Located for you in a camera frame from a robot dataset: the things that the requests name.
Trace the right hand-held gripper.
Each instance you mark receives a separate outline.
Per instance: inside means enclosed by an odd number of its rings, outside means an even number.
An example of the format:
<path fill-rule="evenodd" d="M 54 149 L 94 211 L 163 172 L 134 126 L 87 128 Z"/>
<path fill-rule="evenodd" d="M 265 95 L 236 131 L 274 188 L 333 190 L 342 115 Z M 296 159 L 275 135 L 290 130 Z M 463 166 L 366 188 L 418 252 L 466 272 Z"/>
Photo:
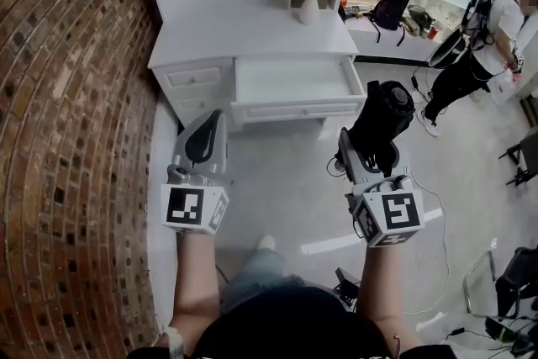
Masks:
<path fill-rule="evenodd" d="M 345 198 L 362 238 L 370 248 L 403 244 L 424 228 L 424 199 L 410 175 L 410 158 L 391 141 L 383 162 L 383 175 L 369 168 L 361 158 L 348 130 L 342 128 L 338 140 L 341 168 L 355 185 Z"/>

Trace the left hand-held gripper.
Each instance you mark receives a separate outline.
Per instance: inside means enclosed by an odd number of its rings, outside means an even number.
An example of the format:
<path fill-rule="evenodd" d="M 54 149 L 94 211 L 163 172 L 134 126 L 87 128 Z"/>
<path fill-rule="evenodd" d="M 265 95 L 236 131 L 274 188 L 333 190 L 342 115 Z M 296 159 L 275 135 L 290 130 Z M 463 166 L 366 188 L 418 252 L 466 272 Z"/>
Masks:
<path fill-rule="evenodd" d="M 161 185 L 161 223 L 177 232 L 215 235 L 229 206 L 225 183 L 186 169 L 202 163 L 206 172 L 224 175 L 227 160 L 224 112 L 215 109 L 201 114 L 177 136 L 175 165 L 167 167 L 167 183 Z"/>

